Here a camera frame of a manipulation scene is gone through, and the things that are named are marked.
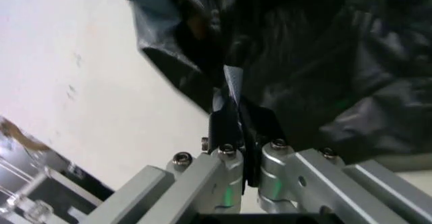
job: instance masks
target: black plastic bag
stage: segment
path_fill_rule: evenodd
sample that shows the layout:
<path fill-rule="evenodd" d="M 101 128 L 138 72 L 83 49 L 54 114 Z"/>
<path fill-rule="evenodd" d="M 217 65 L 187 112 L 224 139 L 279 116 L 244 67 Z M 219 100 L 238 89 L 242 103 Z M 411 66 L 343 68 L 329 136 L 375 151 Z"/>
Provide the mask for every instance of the black plastic bag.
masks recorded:
<path fill-rule="evenodd" d="M 204 110 L 235 65 L 296 150 L 432 152 L 432 0 L 132 1 L 140 49 Z"/>

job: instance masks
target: bolt head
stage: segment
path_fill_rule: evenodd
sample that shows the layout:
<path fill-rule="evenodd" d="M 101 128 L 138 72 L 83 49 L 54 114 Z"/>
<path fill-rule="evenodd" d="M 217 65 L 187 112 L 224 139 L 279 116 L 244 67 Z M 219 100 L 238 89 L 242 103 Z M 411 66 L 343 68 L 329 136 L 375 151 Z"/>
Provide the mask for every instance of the bolt head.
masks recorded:
<path fill-rule="evenodd" d="M 333 151 L 333 149 L 331 149 L 330 147 L 326 147 L 320 150 L 321 154 L 323 155 L 324 158 L 326 159 L 335 159 L 337 157 L 337 154 L 335 153 L 335 151 Z"/>
<path fill-rule="evenodd" d="M 172 163 L 176 166 L 187 167 L 192 163 L 192 156 L 188 152 L 179 152 L 172 158 Z"/>
<path fill-rule="evenodd" d="M 224 156 L 233 157 L 236 154 L 236 150 L 231 144 L 224 144 L 219 146 L 218 153 Z"/>
<path fill-rule="evenodd" d="M 276 151 L 288 149 L 288 144 L 283 139 L 275 139 L 271 141 L 271 146 Z"/>
<path fill-rule="evenodd" d="M 208 137 L 201 138 L 201 150 L 208 151 Z"/>

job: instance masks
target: metal arm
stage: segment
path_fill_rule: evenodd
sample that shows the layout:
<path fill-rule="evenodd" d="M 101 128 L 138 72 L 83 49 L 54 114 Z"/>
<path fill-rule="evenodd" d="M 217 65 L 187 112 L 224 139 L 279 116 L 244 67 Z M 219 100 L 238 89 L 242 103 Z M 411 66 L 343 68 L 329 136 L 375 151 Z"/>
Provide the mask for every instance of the metal arm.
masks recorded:
<path fill-rule="evenodd" d="M 329 213 L 342 223 L 432 223 L 432 199 L 375 161 L 344 166 L 329 152 L 295 153 L 283 141 L 262 151 L 258 199 L 268 213 L 313 216 L 315 223 Z M 82 223 L 191 223 L 198 215 L 240 212 L 238 150 L 179 154 L 168 171 L 144 168 Z"/>

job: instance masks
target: white surface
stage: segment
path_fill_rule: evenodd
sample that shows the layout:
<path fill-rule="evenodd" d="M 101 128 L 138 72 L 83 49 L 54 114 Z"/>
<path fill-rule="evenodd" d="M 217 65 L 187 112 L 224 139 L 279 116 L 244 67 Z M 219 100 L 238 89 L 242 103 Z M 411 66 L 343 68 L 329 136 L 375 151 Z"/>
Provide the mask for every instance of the white surface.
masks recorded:
<path fill-rule="evenodd" d="M 207 117 L 136 49 L 125 0 L 0 0 L 0 115 L 117 189 L 197 155 Z M 429 194 L 430 174 L 405 174 Z M 243 211 L 256 207 L 256 190 Z"/>

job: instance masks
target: plastic sheet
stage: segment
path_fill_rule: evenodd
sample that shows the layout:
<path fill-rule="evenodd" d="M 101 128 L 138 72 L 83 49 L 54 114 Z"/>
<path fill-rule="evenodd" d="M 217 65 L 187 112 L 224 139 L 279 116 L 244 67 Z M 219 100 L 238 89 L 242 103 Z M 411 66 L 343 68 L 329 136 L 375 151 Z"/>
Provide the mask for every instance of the plastic sheet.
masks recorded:
<path fill-rule="evenodd" d="M 132 1 L 139 48 L 204 110 L 235 65 L 296 150 L 432 152 L 432 0 Z"/>

